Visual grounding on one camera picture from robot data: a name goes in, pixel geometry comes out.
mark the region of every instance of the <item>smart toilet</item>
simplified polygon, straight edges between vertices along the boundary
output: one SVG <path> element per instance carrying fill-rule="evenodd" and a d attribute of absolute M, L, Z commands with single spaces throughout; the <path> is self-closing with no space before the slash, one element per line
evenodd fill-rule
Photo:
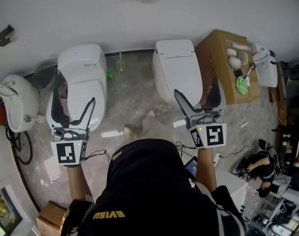
<path fill-rule="evenodd" d="M 67 106 L 72 120 L 79 120 L 87 103 L 95 97 L 96 106 L 89 123 L 95 130 L 104 117 L 107 100 L 107 63 L 99 45 L 69 48 L 58 58 L 58 69 L 67 82 Z"/>
<path fill-rule="evenodd" d="M 39 93 L 23 77 L 9 75 L 0 84 L 7 122 L 15 133 L 24 132 L 33 127 L 39 112 Z"/>
<path fill-rule="evenodd" d="M 156 43 L 152 67 L 160 97 L 179 107 L 174 90 L 178 89 L 195 106 L 199 103 L 203 85 L 193 43 L 190 40 L 162 40 Z"/>

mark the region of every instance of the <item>black wall bracket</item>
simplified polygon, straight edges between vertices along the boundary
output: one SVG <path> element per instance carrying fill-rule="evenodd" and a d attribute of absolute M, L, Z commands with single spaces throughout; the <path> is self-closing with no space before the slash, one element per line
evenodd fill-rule
<path fill-rule="evenodd" d="M 14 31 L 14 28 L 8 25 L 3 31 L 0 32 L 0 46 L 4 47 L 11 43 L 10 38 L 6 38 L 10 33 Z"/>

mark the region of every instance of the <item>person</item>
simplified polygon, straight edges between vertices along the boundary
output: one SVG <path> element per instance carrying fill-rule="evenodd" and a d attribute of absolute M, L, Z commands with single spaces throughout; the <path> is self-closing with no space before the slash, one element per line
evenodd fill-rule
<path fill-rule="evenodd" d="M 72 203 L 62 236 L 123 232 L 197 231 L 245 235 L 245 224 L 226 186 L 217 187 L 211 149 L 200 149 L 192 188 L 169 130 L 153 112 L 135 141 L 124 127 L 125 143 L 112 156 L 107 184 L 93 203 L 81 165 L 67 168 Z"/>
<path fill-rule="evenodd" d="M 260 151 L 251 155 L 248 159 L 243 158 L 236 167 L 236 171 L 244 169 L 251 178 L 260 177 L 262 183 L 257 190 L 261 198 L 265 198 L 271 191 L 272 181 L 275 174 L 275 159 L 267 151 Z"/>

